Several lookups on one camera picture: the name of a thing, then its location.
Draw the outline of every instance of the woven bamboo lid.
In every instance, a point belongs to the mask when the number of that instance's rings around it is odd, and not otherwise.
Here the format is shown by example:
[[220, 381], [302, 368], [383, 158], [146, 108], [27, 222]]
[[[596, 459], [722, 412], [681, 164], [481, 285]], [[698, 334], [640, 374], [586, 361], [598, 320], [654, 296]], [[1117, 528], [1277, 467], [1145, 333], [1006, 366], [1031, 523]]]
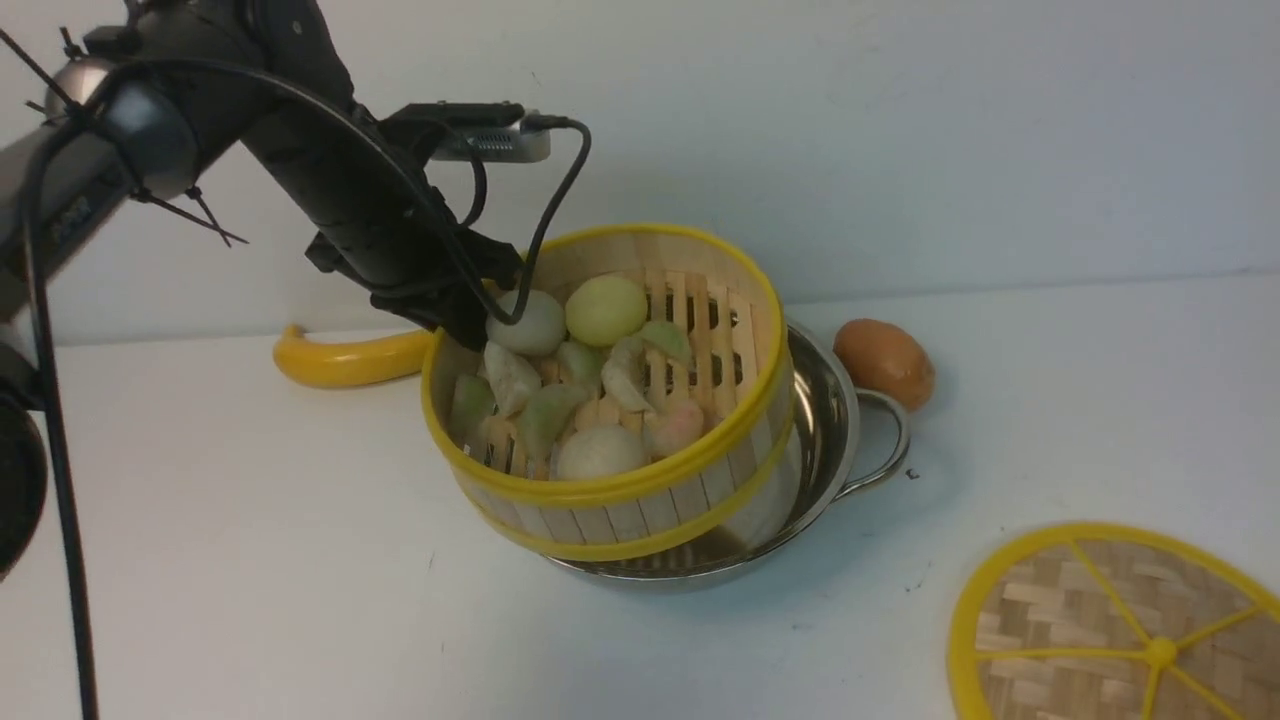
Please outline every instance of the woven bamboo lid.
[[970, 579], [947, 665], [963, 720], [1280, 719], [1280, 601], [1171, 538], [1048, 528]]

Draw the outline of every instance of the yellow rim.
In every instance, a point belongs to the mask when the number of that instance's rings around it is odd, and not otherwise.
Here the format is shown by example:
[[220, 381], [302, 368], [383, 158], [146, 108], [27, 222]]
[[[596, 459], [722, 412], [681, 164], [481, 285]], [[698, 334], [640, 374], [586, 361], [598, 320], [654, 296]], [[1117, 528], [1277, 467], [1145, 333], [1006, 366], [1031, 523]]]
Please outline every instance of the yellow rim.
[[634, 557], [644, 557], [645, 555], [653, 555], [654, 552], [662, 552], [664, 550], [671, 550], [676, 546], [684, 544], [703, 533], [709, 532], [716, 525], [719, 525], [724, 520], [728, 520], [735, 512], [741, 510], [748, 501], [750, 501], [764, 483], [769, 480], [773, 475], [774, 468], [782, 460], [782, 455], [786, 452], [787, 442], [791, 439], [791, 428], [794, 425], [795, 416], [787, 415], [786, 432], [782, 433], [782, 439], [773, 445], [769, 450], [768, 457], [764, 462], [756, 468], [755, 474], [751, 475], [746, 483], [739, 488], [737, 492], [731, 495], [724, 502], [721, 502], [716, 507], [712, 507], [707, 512], [694, 518], [689, 523], [682, 525], [676, 525], [675, 528], [658, 533], [655, 536], [649, 536], [646, 538], [640, 538], [635, 541], [620, 542], [613, 544], [570, 544], [556, 541], [548, 541], [532, 536], [526, 536], [521, 532], [513, 530], [512, 528], [502, 524], [497, 518], [490, 516], [483, 507], [472, 501], [480, 516], [485, 519], [493, 529], [502, 533], [507, 539], [522, 544], [529, 550], [548, 555], [550, 557], [558, 557], [561, 560], [577, 560], [582, 562], [608, 562], [613, 560], [630, 560]]
[[[982, 680], [978, 674], [979, 662], [1006, 657], [1069, 656], [1123, 657], [1147, 661], [1151, 656], [1152, 650], [1149, 647], [1147, 650], [1135, 651], [1053, 647], [1027, 648], [1007, 652], [979, 652], [974, 647], [978, 634], [978, 615], [982, 612], [982, 606], [991, 589], [1005, 577], [1009, 569], [1019, 561], [1030, 557], [1047, 547], [1059, 544], [1070, 547], [1076, 559], [1089, 569], [1096, 579], [1098, 579], [1098, 584], [1102, 587], [1103, 592], [1110, 596], [1112, 605], [1115, 605], [1120, 616], [1134, 630], [1134, 634], [1137, 634], [1137, 637], [1143, 642], [1152, 642], [1147, 630], [1140, 623], [1138, 623], [1129, 607], [1120, 600], [1120, 596], [1116, 594], [1115, 589], [1102, 575], [1101, 570], [1098, 570], [1097, 565], [1089, 559], [1088, 555], [1084, 553], [1084, 551], [1080, 550], [1078, 544], [1079, 541], [1130, 542], [1178, 555], [1216, 574], [1222, 580], [1234, 585], [1247, 598], [1249, 598], [1251, 602], [1253, 602], [1254, 606], [1252, 609], [1224, 618], [1217, 623], [1196, 630], [1185, 638], [1179, 638], [1175, 643], [1179, 648], [1194, 644], [1208, 635], [1221, 632], [1236, 623], [1244, 621], [1258, 612], [1268, 612], [1276, 621], [1280, 621], [1280, 600], [1276, 600], [1271, 592], [1230, 564], [1181, 541], [1165, 537], [1158, 533], [1152, 533], [1149, 530], [1102, 523], [1079, 523], [1037, 530], [1020, 537], [996, 551], [995, 555], [988, 557], [987, 561], [978, 568], [978, 570], [969, 579], [969, 583], [965, 585], [964, 592], [960, 593], [960, 601], [956, 603], [955, 615], [951, 618], [951, 637], [947, 647], [947, 675], [951, 680], [951, 696], [956, 706], [956, 715], [961, 720], [992, 719], [991, 708], [987, 705], [987, 697], [983, 693]], [[1165, 671], [1199, 694], [1225, 717], [1231, 720], [1239, 719], [1239, 714], [1233, 711], [1226, 702], [1224, 702], [1208, 688], [1204, 688], [1185, 671], [1180, 670], [1176, 665], [1161, 667], [1157, 664], [1152, 664], [1147, 679], [1147, 694], [1143, 701], [1142, 717], [1144, 720], [1152, 716], [1157, 683], [1161, 679], [1161, 674]]]
[[443, 338], [443, 333], [438, 331], [433, 333], [431, 341], [426, 347], [426, 356], [422, 360], [421, 401], [422, 415], [426, 419], [428, 430], [431, 433], [431, 438], [435, 441], [435, 445], [439, 446], [440, 452], [444, 454], [444, 457], [451, 465], [461, 470], [470, 479], [475, 480], [489, 492], [493, 492], [502, 498], [526, 505], [586, 507], [636, 500], [655, 491], [671, 487], [689, 475], [701, 471], [703, 468], [728, 454], [732, 446], [741, 441], [742, 436], [749, 433], [751, 428], [755, 427], [755, 423], [760, 419], [760, 416], [764, 415], [769, 405], [767, 400], [772, 397], [772, 393], [778, 383], [787, 379], [781, 377], [781, 369], [783, 368], [783, 352], [787, 351], [786, 325], [782, 319], [782, 302], [773, 291], [773, 286], [769, 283], [768, 277], [760, 272], [755, 263], [742, 251], [723, 240], [710, 233], [682, 225], [603, 225], [571, 233], [554, 241], [548, 241], [543, 252], [554, 252], [557, 249], [567, 247], [576, 242], [590, 241], [595, 237], [617, 233], [666, 233], [685, 236], [712, 245], [717, 250], [728, 254], [735, 260], [741, 263], [756, 283], [764, 288], [769, 299], [769, 304], [774, 309], [773, 325], [769, 328], [769, 332], [777, 338], [777, 342], [773, 354], [764, 365], [764, 372], [760, 373], [760, 377], [764, 378], [764, 380], [758, 382], [755, 387], [751, 388], [746, 398], [739, 404], [737, 409], [731, 413], [728, 418], [721, 421], [698, 442], [689, 446], [689, 448], [673, 455], [672, 457], [659, 460], [658, 462], [646, 465], [639, 470], [632, 470], [631, 473], [623, 473], [621, 475], [613, 475], [599, 480], [563, 480], [554, 483], [530, 480], [499, 473], [498, 470], [475, 461], [467, 456], [467, 454], [462, 452], [458, 446], [453, 445], [448, 433], [444, 432], [444, 425], [440, 423], [440, 419], [436, 418], [435, 410], [431, 407], [430, 388], [431, 366], [435, 361], [435, 355], [439, 351], [440, 341]]

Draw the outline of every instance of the pot handle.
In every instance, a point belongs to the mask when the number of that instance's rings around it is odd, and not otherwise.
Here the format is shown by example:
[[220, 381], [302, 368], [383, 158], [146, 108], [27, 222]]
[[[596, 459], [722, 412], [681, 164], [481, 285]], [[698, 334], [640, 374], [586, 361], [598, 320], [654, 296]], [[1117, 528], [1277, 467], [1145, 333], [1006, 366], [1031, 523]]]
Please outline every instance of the pot handle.
[[856, 491], [865, 489], [883, 479], [893, 477], [893, 474], [902, 468], [902, 462], [906, 461], [906, 451], [911, 447], [911, 427], [908, 419], [909, 415], [906, 409], [902, 407], [899, 401], [882, 392], [863, 388], [858, 388], [856, 392], [859, 401], [879, 405], [893, 415], [893, 421], [897, 423], [897, 445], [893, 447], [893, 452], [890, 454], [888, 460], [886, 460], [883, 465], [860, 478], [850, 478], [845, 480], [845, 484], [840, 488], [840, 492], [836, 493], [836, 497], [832, 498], [832, 502], [847, 497]]

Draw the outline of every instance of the white wall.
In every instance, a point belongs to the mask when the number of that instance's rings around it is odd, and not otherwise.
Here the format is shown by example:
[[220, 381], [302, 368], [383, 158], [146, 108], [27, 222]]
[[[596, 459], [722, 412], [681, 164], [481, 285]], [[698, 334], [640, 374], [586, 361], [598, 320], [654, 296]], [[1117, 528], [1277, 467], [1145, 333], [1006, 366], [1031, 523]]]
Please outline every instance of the white wall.
[[[113, 0], [4, 0], [50, 64]], [[516, 100], [596, 150], [554, 225], [712, 228], [786, 301], [1280, 265], [1276, 0], [321, 0], [358, 97]], [[14, 59], [0, 140], [35, 118]], [[481, 229], [526, 242], [575, 141], [495, 167]], [[468, 176], [435, 176], [458, 209]], [[255, 245], [128, 208], [55, 284], [70, 342], [399, 324], [316, 273], [247, 152], [202, 183]]]

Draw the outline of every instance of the bamboo steamer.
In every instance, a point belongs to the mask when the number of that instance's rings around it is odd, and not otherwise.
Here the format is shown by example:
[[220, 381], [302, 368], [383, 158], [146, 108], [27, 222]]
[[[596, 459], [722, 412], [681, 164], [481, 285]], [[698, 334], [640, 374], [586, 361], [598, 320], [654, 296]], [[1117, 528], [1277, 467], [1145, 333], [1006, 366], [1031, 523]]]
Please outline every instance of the bamboo steamer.
[[[509, 423], [492, 423], [484, 442], [460, 446], [444, 430], [453, 386], [480, 355], [435, 333], [422, 366], [422, 411], [458, 487], [497, 532], [550, 557], [614, 561], [680, 546], [709, 532], [750, 548], [786, 521], [800, 488], [792, 369], [782, 305], [768, 278], [741, 251], [677, 225], [609, 225], [548, 242], [534, 287], [562, 304], [585, 281], [617, 274], [644, 286], [649, 314], [689, 332], [694, 366], [655, 351], [645, 384], [659, 411], [694, 398], [716, 425], [685, 451], [622, 475], [549, 480]], [[534, 363], [556, 382], [554, 359]], [[566, 434], [600, 424], [640, 432], [640, 414], [611, 397], [579, 407]]]

